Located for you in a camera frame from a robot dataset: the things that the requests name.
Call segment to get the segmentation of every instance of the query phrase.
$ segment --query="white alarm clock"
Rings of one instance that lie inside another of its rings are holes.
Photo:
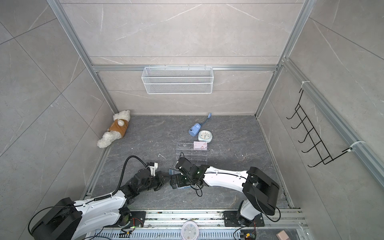
[[[207,130],[201,130],[199,132],[198,139],[200,142],[209,143],[212,141],[212,133],[210,131],[207,131]]]
[[[196,240],[199,236],[199,229],[194,221],[186,221],[181,228],[183,240]]]

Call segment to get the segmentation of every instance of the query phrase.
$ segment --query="clock face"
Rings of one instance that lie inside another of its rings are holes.
[[[184,240],[196,240],[199,236],[199,229],[197,224],[193,221],[187,221],[184,223],[181,229],[181,236]]]
[[[207,139],[211,138],[211,133],[209,131],[207,131],[207,130],[200,131],[199,134],[200,134],[200,138],[201,139],[207,140]]]

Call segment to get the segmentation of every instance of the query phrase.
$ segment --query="stuffed animal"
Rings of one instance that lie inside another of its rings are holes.
[[[124,137],[125,131],[127,131],[128,122],[131,119],[129,115],[131,111],[125,110],[113,115],[113,124],[109,127],[107,132],[103,134],[102,139],[97,141],[99,148],[105,148],[111,145],[111,143]]]

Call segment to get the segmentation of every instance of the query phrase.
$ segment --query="white zip tie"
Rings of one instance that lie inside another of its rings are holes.
[[[361,143],[366,143],[366,142],[364,142],[364,141],[357,141],[357,142],[354,142],[354,143],[352,143],[352,144],[349,146],[349,149],[347,150],[347,152],[351,152],[351,151],[352,151],[352,147],[353,147],[355,144],[359,143],[359,142],[361,142]]]
[[[310,82],[310,81],[302,81],[302,82],[301,82],[301,87],[300,87],[300,88],[303,88],[303,84],[304,84],[304,83],[309,83],[309,82]]]

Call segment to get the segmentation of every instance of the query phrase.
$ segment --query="white metal basket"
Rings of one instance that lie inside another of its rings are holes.
[[[141,76],[148,94],[212,93],[211,67],[146,67]]]

